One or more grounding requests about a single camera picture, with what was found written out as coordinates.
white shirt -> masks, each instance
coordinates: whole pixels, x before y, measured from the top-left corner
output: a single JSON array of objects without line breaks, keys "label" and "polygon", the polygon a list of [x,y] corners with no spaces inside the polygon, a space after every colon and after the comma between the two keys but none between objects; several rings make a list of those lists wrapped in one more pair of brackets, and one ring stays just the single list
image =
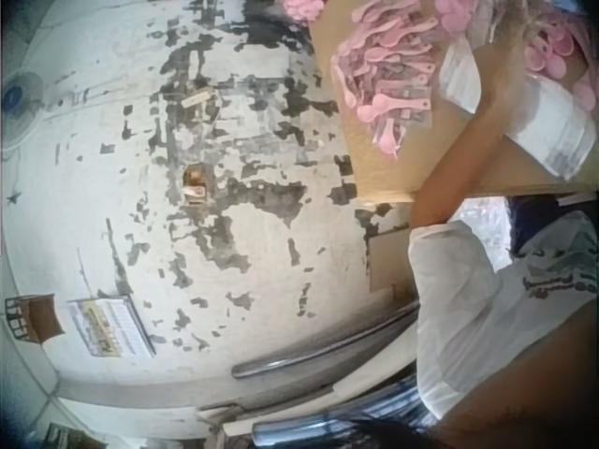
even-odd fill
[{"label": "white shirt", "polygon": [[437,418],[597,298],[597,235],[582,212],[546,227],[522,252],[495,272],[463,222],[412,231],[418,389]]}]

metal bar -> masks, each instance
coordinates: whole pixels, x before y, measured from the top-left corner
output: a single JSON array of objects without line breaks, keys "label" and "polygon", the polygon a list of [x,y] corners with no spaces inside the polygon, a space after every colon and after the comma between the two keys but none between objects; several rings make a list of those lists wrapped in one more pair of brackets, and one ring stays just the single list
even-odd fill
[{"label": "metal bar", "polygon": [[313,358],[317,358],[322,355],[330,354],[333,351],[337,351],[356,341],[370,337],[372,334],[375,334],[376,332],[397,323],[405,316],[415,312],[418,307],[419,303],[417,301],[412,302],[393,313],[385,321],[377,322],[372,326],[364,328],[353,334],[349,334],[340,340],[331,342],[324,346],[310,348],[307,350],[299,350],[290,354],[269,356],[258,360],[253,360],[251,362],[241,363],[232,368],[231,375],[236,379],[243,379],[245,377],[256,376],[257,374],[263,374],[274,369],[297,365],[298,363],[312,360]]},{"label": "metal bar", "polygon": [[274,444],[332,438],[351,433],[357,419],[401,418],[418,425],[428,415],[420,400],[416,375],[368,396],[358,398],[327,411],[271,423],[258,423],[252,430],[257,447]]}]

fan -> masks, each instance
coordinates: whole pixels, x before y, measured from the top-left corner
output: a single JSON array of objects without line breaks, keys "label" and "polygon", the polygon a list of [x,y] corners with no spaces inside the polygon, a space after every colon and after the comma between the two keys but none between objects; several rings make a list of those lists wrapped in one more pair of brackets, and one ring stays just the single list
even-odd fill
[{"label": "fan", "polygon": [[14,149],[33,131],[44,107],[44,82],[31,72],[18,72],[2,85],[2,150]]}]

blue cloth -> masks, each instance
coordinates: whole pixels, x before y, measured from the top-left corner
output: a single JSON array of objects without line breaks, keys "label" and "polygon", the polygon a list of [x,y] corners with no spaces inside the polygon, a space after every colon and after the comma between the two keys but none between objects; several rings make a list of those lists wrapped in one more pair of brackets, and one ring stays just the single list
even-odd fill
[{"label": "blue cloth", "polygon": [[574,12],[576,14],[585,13],[578,0],[553,0],[553,6],[563,9],[564,11]]}]

hand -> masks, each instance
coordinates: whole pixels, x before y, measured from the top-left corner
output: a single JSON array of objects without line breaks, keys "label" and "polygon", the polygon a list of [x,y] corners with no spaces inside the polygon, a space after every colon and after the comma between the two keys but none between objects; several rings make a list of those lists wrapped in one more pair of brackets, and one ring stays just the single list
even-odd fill
[{"label": "hand", "polygon": [[527,0],[508,1],[493,43],[476,52],[482,88],[478,109],[490,109],[505,126],[525,106],[525,33],[531,23],[526,5]]}]

